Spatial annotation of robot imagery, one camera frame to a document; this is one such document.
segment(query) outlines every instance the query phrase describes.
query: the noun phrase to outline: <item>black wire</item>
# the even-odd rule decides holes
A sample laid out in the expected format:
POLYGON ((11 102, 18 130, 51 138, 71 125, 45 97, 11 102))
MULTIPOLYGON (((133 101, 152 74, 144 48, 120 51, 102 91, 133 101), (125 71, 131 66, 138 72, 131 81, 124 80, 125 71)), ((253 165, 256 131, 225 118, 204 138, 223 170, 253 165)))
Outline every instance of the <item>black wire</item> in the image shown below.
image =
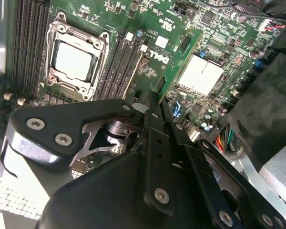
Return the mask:
POLYGON ((228 1, 229 1, 230 8, 232 8, 235 12, 238 12, 239 14, 245 15, 245 16, 247 16, 249 18, 264 18, 264 19, 270 19, 270 20, 286 22, 286 19, 283 19, 283 18, 272 17, 272 16, 269 16, 269 15, 254 15, 254 14, 241 12, 239 9, 237 9, 233 5, 232 0, 228 0, 228 1))
POLYGON ((204 6, 208 6, 208 7, 210 7, 210 8, 213 8, 213 9, 223 10, 223 9, 231 8, 230 4, 224 5, 224 6, 218 6, 218 5, 212 5, 212 4, 210 4, 210 3, 207 3, 207 2, 205 2, 204 0, 197 0, 197 2, 199 2, 200 4, 202 4, 202 5, 204 5, 204 6))
POLYGON ((225 128, 225 142, 224 142, 223 153, 225 153, 227 151, 227 148, 228 148, 229 132, 230 132, 230 126, 227 125, 226 128, 225 128))

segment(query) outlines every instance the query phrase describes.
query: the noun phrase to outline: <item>cpu socket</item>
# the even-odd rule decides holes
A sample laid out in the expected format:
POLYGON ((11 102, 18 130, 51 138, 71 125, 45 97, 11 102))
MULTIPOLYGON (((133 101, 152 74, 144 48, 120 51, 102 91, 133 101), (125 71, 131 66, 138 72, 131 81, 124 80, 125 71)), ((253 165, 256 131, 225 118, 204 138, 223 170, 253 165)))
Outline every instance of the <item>cpu socket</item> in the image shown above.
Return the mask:
POLYGON ((67 24, 59 12, 47 32, 45 77, 55 83, 93 99, 109 53, 109 34, 95 37, 67 24))

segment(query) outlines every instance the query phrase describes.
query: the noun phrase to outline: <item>ram slot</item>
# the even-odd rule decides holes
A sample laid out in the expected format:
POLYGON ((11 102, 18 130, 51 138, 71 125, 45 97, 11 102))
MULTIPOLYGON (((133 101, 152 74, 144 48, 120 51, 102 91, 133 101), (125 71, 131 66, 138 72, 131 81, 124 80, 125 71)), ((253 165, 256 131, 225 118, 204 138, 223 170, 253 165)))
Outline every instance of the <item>ram slot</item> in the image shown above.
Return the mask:
POLYGON ((12 67, 12 78, 11 78, 11 86, 12 88, 17 87, 17 59, 19 55, 19 39, 20 39, 20 27, 21 27, 21 19, 22 19, 22 6, 24 2, 23 1, 17 1, 16 6, 16 13, 15 13, 15 32, 14 32, 14 38, 13 38, 13 54, 12 54, 12 60, 13 60, 13 67, 12 67))
POLYGON ((130 63, 132 62, 134 52, 135 52, 135 47, 134 45, 131 44, 129 49, 126 50, 125 55, 123 55, 120 61, 119 68, 115 73, 115 77, 112 81, 111 88, 109 93, 107 94, 106 99, 116 98, 118 89, 120 88, 120 85, 124 82, 126 78, 125 72, 127 71, 130 63))
POLYGON ((102 100, 106 98, 108 88, 112 82, 113 75, 119 67, 121 56, 124 54, 126 46, 127 42, 125 42, 122 37, 118 37, 110 64, 108 68, 104 71, 104 76, 100 81, 100 89, 99 93, 97 93, 98 97, 96 97, 95 99, 102 100))
POLYGON ((26 98, 37 96, 49 5, 38 0, 17 2, 11 90, 26 98))
POLYGON ((26 57, 26 44, 28 41, 28 27, 29 27, 29 15, 30 15, 30 4, 27 0, 24 1, 22 7, 22 22, 20 31, 20 54, 18 59, 18 89, 21 94, 25 94, 24 89, 24 68, 25 68, 25 57, 26 57))
POLYGON ((45 6, 44 4, 41 4, 41 17, 40 17, 40 23, 41 27, 38 30, 37 34, 37 41, 35 46, 35 57, 34 60, 37 63, 36 64, 36 71, 33 72, 33 75, 36 76, 33 78, 33 83, 32 83, 32 89, 33 89, 33 94, 34 96, 37 95, 38 91, 38 82, 39 82, 39 76, 41 74, 43 66, 41 65, 42 61, 42 50, 45 47, 45 37, 46 37, 46 32, 47 32, 47 26, 49 24, 49 7, 45 6))
POLYGON ((122 99, 125 90, 127 90, 126 86, 129 85, 129 82, 131 81, 132 76, 133 76, 133 72, 136 69, 136 65, 138 63, 139 57, 141 56, 139 49, 140 49, 140 46, 135 44, 130 60, 127 63, 127 67, 124 73, 122 74, 123 79, 119 82, 118 91, 112 98, 122 99))
MULTIPOLYGON (((33 4, 33 9, 31 11, 31 15, 38 15, 38 17, 32 17, 31 19, 31 24, 34 25, 34 26, 31 26, 31 31, 30 31, 30 34, 31 34, 31 42, 30 42, 30 45, 29 45, 29 53, 34 53, 35 51, 35 46, 36 46, 36 41, 35 41, 35 38, 36 38, 36 34, 38 33, 38 28, 39 26, 35 26, 36 24, 39 24, 39 18, 40 18, 40 5, 35 5, 33 4)), ((28 75, 29 76, 33 76, 35 73, 33 72, 33 58, 29 58, 29 64, 28 64, 28 75)), ((33 78, 34 77, 29 77, 29 82, 28 82, 28 87, 33 83, 33 78)))

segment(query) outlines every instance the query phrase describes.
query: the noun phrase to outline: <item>chip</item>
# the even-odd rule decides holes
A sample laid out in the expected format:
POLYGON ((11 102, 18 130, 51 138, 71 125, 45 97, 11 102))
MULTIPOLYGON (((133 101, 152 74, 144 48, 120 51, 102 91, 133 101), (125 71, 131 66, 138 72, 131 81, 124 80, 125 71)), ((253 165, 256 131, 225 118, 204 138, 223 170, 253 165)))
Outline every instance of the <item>chip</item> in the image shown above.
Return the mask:
POLYGON ((216 98, 216 96, 215 96, 214 94, 211 94, 210 97, 209 97, 209 99, 208 99, 208 102, 209 102, 209 103, 214 102, 215 98, 216 98))
POLYGON ((132 2, 131 5, 130 5, 130 8, 131 8, 133 11, 137 11, 138 8, 139 8, 139 4, 138 4, 138 3, 135 3, 135 2, 132 2))
POLYGON ((130 10, 130 11, 128 12, 128 17, 133 18, 134 15, 135 15, 135 11, 130 10))
POLYGON ((205 12, 201 18, 201 22, 203 22, 206 25, 209 25, 212 19, 213 19, 213 14, 211 14, 210 12, 205 12))
POLYGON ((233 47, 233 45, 228 45, 227 47, 226 47, 226 49, 225 49, 225 51, 228 53, 228 54, 231 54, 232 52, 233 52, 233 50, 234 50, 234 47, 233 47))
POLYGON ((193 112, 195 114, 199 113, 202 109, 202 106, 200 104, 195 104, 194 107, 193 107, 193 112))
POLYGON ((189 36, 186 36, 185 39, 183 40, 183 42, 180 45, 180 49, 182 51, 185 51, 187 46, 189 45, 190 41, 191 41, 191 38, 189 36))
POLYGON ((246 46, 251 47, 253 45, 254 41, 253 40, 248 40, 246 46))

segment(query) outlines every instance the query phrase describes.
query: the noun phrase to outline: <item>screw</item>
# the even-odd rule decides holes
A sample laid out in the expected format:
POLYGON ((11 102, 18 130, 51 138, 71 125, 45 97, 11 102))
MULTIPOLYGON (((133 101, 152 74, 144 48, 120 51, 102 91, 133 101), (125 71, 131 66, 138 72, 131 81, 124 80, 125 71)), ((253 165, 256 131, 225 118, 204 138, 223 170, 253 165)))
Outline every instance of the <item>screw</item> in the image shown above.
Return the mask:
POLYGON ((168 204, 168 202, 170 201, 170 197, 167 191, 165 191, 163 188, 160 187, 155 189, 154 196, 162 204, 168 204))
POLYGON ((205 148, 209 149, 209 146, 205 142, 202 142, 202 144, 204 145, 205 148))
POLYGON ((127 110, 127 111, 130 111, 130 107, 127 106, 127 105, 123 105, 123 108, 124 108, 125 110, 127 110))
POLYGON ((284 228, 285 226, 284 226, 284 223, 282 222, 282 220, 280 220, 278 217, 276 217, 276 216, 274 216, 274 218, 275 218, 275 220, 276 220, 276 222, 282 227, 282 228, 284 228))
POLYGON ((158 116, 156 113, 152 113, 152 115, 153 115, 155 118, 159 118, 159 116, 158 116))
POLYGON ((44 121, 38 118, 30 118, 27 121, 27 126, 33 130, 41 130, 43 129, 46 125, 44 121))
POLYGON ((101 43, 100 43, 99 41, 96 41, 96 42, 94 43, 94 45, 95 45, 95 47, 99 47, 99 46, 101 45, 101 43))
POLYGON ((271 227, 273 227, 273 222, 272 220, 268 217, 268 215, 263 214, 262 215, 263 220, 265 221, 265 223, 271 227))
POLYGON ((183 127, 182 127, 179 123, 176 124, 176 127, 177 127, 179 130, 182 130, 182 129, 183 129, 183 127))
POLYGON ((228 227, 232 227, 233 226, 233 220, 231 218, 231 216, 229 216, 228 213, 226 213, 225 211, 219 211, 219 217, 221 219, 221 221, 227 225, 228 227))
POLYGON ((59 25, 59 26, 58 26, 58 29, 59 29, 60 31, 64 31, 64 30, 66 29, 66 27, 65 27, 64 25, 59 25))
POLYGON ((55 137, 55 142, 61 146, 69 146, 72 143, 72 138, 67 134, 58 134, 55 137))

